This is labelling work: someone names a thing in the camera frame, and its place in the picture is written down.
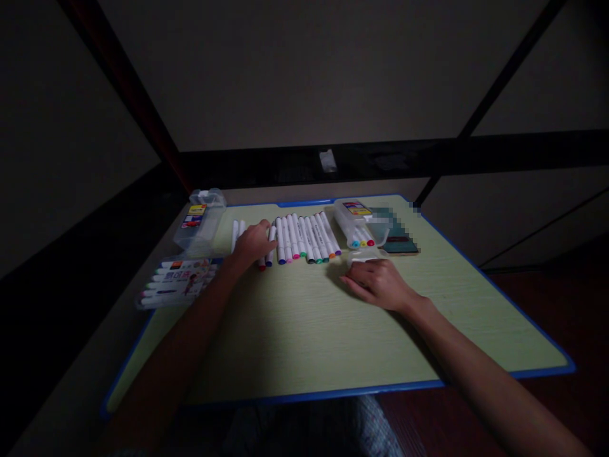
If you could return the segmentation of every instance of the forearm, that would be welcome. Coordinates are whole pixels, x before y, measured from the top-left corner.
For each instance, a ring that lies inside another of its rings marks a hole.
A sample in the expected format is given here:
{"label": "forearm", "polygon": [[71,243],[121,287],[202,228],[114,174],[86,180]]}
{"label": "forearm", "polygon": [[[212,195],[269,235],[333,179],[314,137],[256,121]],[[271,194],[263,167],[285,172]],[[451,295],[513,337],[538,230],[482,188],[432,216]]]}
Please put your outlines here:
{"label": "forearm", "polygon": [[214,280],[165,335],[108,424],[103,451],[153,450],[159,445],[246,267],[232,256],[226,258]]}
{"label": "forearm", "polygon": [[510,453],[591,455],[528,390],[449,323],[430,301],[403,314]]}

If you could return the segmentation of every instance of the clothing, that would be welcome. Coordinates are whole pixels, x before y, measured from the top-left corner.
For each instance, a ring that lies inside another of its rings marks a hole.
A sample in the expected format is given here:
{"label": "clothing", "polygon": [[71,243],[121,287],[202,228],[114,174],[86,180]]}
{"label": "clothing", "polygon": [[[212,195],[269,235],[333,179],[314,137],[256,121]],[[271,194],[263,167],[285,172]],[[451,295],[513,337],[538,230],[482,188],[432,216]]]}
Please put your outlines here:
{"label": "clothing", "polygon": [[[402,457],[383,410],[371,395],[237,410],[218,453],[241,456]],[[147,457],[123,450],[109,457]]]}

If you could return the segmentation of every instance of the floor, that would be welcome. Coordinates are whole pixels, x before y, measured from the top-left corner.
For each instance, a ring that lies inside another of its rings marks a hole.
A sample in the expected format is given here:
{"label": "floor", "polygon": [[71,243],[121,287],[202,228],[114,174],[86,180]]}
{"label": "floor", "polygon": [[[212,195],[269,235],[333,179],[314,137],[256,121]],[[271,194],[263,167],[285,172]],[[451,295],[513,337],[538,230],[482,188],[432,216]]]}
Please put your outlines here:
{"label": "floor", "polygon": [[[608,455],[609,269],[604,255],[568,258],[545,271],[491,277],[577,365],[574,374],[522,384],[595,455]],[[404,449],[411,455],[505,456],[452,387],[378,397]],[[414,444],[420,440],[425,452]]]}

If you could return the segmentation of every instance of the blue desk edge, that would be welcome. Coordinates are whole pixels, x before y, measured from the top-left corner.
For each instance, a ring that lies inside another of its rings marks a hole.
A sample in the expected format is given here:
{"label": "blue desk edge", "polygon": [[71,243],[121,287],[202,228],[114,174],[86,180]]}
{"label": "blue desk edge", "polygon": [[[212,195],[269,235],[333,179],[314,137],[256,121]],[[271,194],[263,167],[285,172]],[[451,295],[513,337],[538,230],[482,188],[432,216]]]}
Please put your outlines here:
{"label": "blue desk edge", "polygon": [[[412,206],[412,203],[406,197],[404,197],[403,195],[400,195],[400,194],[362,195],[360,197],[350,197],[350,198],[386,197],[386,196],[390,196],[390,195],[397,195],[398,197],[402,197],[404,200],[406,200],[410,204],[410,206]],[[283,202],[283,203],[269,202],[269,203],[256,203],[256,204],[246,204],[246,205],[234,205],[234,206],[232,206],[232,208],[235,208],[238,206],[257,206],[257,205],[263,205],[263,204],[276,204],[280,208],[292,208],[292,207],[298,207],[298,206],[314,206],[314,205],[321,205],[321,204],[333,204],[335,200],[338,200],[338,198],[322,199],[322,200],[305,200],[305,201]],[[461,254],[461,256],[463,256],[463,258],[465,260],[467,260],[469,262],[469,264],[472,267],[474,267],[478,273],[480,273],[489,283],[491,283],[491,285],[509,303],[511,303],[512,306],[514,308],[516,308],[516,310],[518,310],[518,312],[522,316],[524,316],[524,318],[526,320],[528,320],[531,323],[531,325],[533,327],[535,327],[535,329],[537,329],[537,331],[544,336],[545,339],[547,339],[550,343],[552,343],[552,345],[565,357],[565,359],[567,361],[567,365],[564,365],[564,366],[522,370],[522,371],[512,371],[512,372],[510,372],[510,374],[516,379],[525,379],[525,378],[537,378],[540,376],[554,376],[557,374],[574,373],[576,370],[576,367],[575,367],[575,363],[574,363],[573,359],[552,338],[550,338],[550,336],[543,329],[541,329],[524,311],[522,311],[522,309],[520,309],[520,307],[510,299],[510,297],[508,297],[501,289],[499,289],[495,285],[495,283],[492,282],[486,274],[484,274],[484,272],[482,270],[480,270],[463,252],[461,252],[461,250],[457,246],[452,244],[452,241],[450,241],[448,238],[446,238],[444,236],[444,234],[440,230],[438,230],[438,228],[435,225],[433,225],[420,211],[419,211],[419,215],[421,217],[423,217],[429,223],[429,225],[431,225],[446,241],[448,241],[448,243],[453,248],[455,248],[455,250],[459,254]],[[127,356],[125,361],[122,363],[119,373],[117,374],[116,378],[114,379],[112,386],[110,386],[110,390],[108,391],[108,393],[106,394],[106,396],[103,399],[103,402],[102,402],[101,408],[100,408],[100,416],[103,420],[109,420],[112,417],[112,413],[110,413],[108,411],[108,401],[110,401],[112,392],[114,392],[114,389],[116,388],[116,386],[123,374],[123,371],[127,367],[127,364],[129,363],[129,360],[131,359],[131,356],[135,352],[135,349],[137,348],[138,344],[140,343],[141,337],[144,335],[146,328],[148,328],[148,324],[150,324],[150,320],[152,319],[153,315],[154,315],[154,311],[152,311],[150,313],[150,315],[148,316],[146,323],[144,323],[143,329],[141,330],[135,343],[133,344],[133,346],[131,347],[131,350],[129,351],[129,355]],[[264,398],[248,399],[248,400],[241,400],[241,401],[210,403],[210,404],[197,405],[197,406],[186,405],[186,406],[182,406],[181,410],[196,412],[196,411],[205,411],[205,410],[212,410],[212,409],[223,409],[223,408],[228,408],[228,407],[241,407],[241,406],[251,405],[254,403],[255,404],[280,404],[280,403],[290,403],[290,402],[297,402],[297,401],[324,400],[324,399],[332,399],[332,398],[339,398],[339,397],[351,397],[353,395],[382,394],[385,392],[397,392],[397,391],[404,391],[404,390],[416,390],[416,389],[422,389],[422,388],[443,387],[445,385],[446,385],[446,383],[444,383],[441,380],[418,381],[418,382],[411,382],[411,383],[389,384],[389,385],[374,386],[374,387],[360,387],[360,388],[341,389],[341,390],[328,390],[325,392],[311,392],[309,394],[280,395],[277,397],[264,397]]]}

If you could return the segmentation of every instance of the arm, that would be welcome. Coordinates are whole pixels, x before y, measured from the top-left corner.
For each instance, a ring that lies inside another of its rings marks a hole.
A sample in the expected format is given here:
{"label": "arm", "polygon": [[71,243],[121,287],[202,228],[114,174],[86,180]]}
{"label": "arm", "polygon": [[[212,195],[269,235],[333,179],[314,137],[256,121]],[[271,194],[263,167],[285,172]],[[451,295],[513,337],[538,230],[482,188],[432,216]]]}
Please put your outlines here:
{"label": "arm", "polygon": [[509,453],[592,455],[528,390],[446,320],[429,298],[410,288],[390,261],[354,262],[341,279],[364,301],[410,321]]}
{"label": "arm", "polygon": [[99,443],[101,454],[119,449],[153,451],[171,420],[220,322],[238,279],[254,261],[275,249],[263,220],[241,235],[214,280],[165,335],[142,367]]}

